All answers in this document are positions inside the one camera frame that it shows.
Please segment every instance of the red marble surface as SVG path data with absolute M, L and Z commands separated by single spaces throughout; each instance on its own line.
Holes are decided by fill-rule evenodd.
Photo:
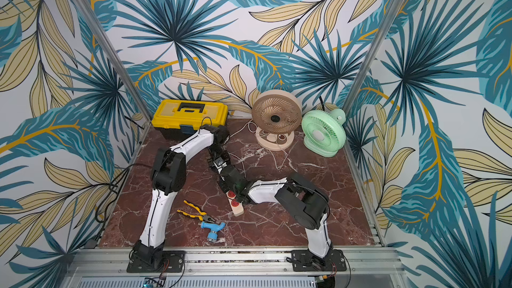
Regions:
M 229 119 L 231 133 L 248 120 Z M 230 138 L 226 149 L 243 161 L 249 180 L 276 180 L 298 171 L 329 195 L 331 216 L 329 236 L 334 245 L 373 245 L 370 228 L 343 151 L 324 158 L 308 150 L 304 133 L 295 132 L 293 145 L 282 169 L 275 167 L 270 151 L 262 148 L 247 128 Z M 176 142 L 166 141 L 159 131 L 151 129 L 137 158 L 138 163 L 153 165 L 156 150 Z M 284 152 L 274 152 L 277 166 L 283 163 Z M 306 232 L 278 203 L 244 206 L 243 215 L 234 217 L 227 197 L 217 185 L 218 176 L 209 168 L 206 149 L 187 164 L 187 181 L 177 195 L 166 228 L 166 246 L 307 246 Z M 243 172 L 239 159 L 232 163 Z M 201 229 L 197 219 L 176 213 L 195 210 L 183 203 L 193 202 L 217 221 L 226 222 L 215 244 L 206 241 L 208 229 Z M 151 202 L 149 169 L 135 166 L 100 241 L 100 247 L 129 247 L 139 239 Z

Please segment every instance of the fan grille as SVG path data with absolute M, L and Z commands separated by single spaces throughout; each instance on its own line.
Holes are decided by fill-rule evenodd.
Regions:
M 302 129 L 309 141 L 315 146 L 322 148 L 326 151 L 337 151 L 340 148 L 340 142 L 336 135 L 336 131 L 332 126 L 323 120 L 306 114 L 302 119 Z M 313 132 L 318 130 L 323 135 L 323 140 L 318 140 Z
M 288 133 L 301 124 L 301 108 L 294 100 L 282 95 L 268 95 L 253 105 L 253 120 L 270 133 Z

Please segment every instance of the wall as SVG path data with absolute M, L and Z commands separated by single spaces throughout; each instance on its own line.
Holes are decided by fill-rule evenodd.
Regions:
M 114 1 L 109 38 L 151 112 L 163 98 L 202 99 L 246 117 L 260 91 L 274 88 L 292 91 L 304 111 L 320 96 L 335 104 L 389 2 Z
M 379 226 L 412 287 L 510 287 L 512 0 L 397 18 L 346 124 Z
M 1 286 L 52 287 L 100 229 L 144 121 L 69 0 L 0 5 Z M 108 29 L 115 3 L 91 5 Z

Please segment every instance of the red wire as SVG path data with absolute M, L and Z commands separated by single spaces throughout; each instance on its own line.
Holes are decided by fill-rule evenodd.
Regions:
M 163 278 L 162 278 L 162 275 L 163 275 L 163 273 L 167 270 L 167 268 L 169 267 L 170 260 L 169 260 L 169 259 L 166 259 L 166 261 L 167 261 L 167 264 L 163 267 L 163 270 L 162 270 L 162 272 L 160 273 L 160 277 L 159 277 L 160 279 L 163 279 Z

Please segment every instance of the beige fan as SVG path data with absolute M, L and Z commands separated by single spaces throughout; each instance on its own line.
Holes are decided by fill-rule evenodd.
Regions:
M 258 143 L 272 151 L 284 150 L 291 145 L 293 131 L 302 120 L 298 99 L 291 93 L 278 89 L 260 94 L 254 102 L 252 114 L 258 126 Z

